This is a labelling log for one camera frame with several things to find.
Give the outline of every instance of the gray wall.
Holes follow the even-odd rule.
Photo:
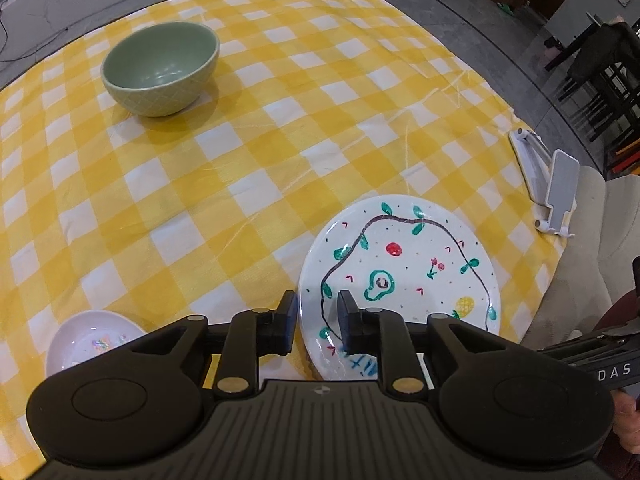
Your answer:
[[[569,44],[591,23],[585,12],[597,14],[605,22],[620,15],[633,25],[640,18],[640,0],[631,0],[626,7],[617,0],[565,0],[546,24],[546,30]]]

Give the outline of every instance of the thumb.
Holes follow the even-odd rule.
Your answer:
[[[615,390],[611,394],[617,414],[633,415],[636,412],[636,400],[632,396],[621,390]]]

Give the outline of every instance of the tablecloth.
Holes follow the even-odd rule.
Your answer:
[[[119,40],[167,20],[213,28],[214,77],[187,110],[131,116],[100,81]],[[42,460],[24,409],[72,314],[153,330],[226,321],[296,288],[314,235],[372,194],[460,216],[519,340],[563,244],[539,234],[506,136],[524,126],[463,61],[383,0],[171,0],[62,48],[0,92],[0,476]],[[312,377],[300,334],[265,373]]]

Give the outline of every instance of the red tomato drawing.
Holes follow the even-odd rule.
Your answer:
[[[400,256],[400,254],[402,254],[402,247],[400,247],[395,242],[391,242],[388,246],[386,246],[386,252],[391,254],[392,256]]]

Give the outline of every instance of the green bowl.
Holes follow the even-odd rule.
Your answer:
[[[167,22],[143,28],[117,44],[102,62],[107,92],[130,112],[175,114],[193,103],[213,73],[220,40],[209,27]]]

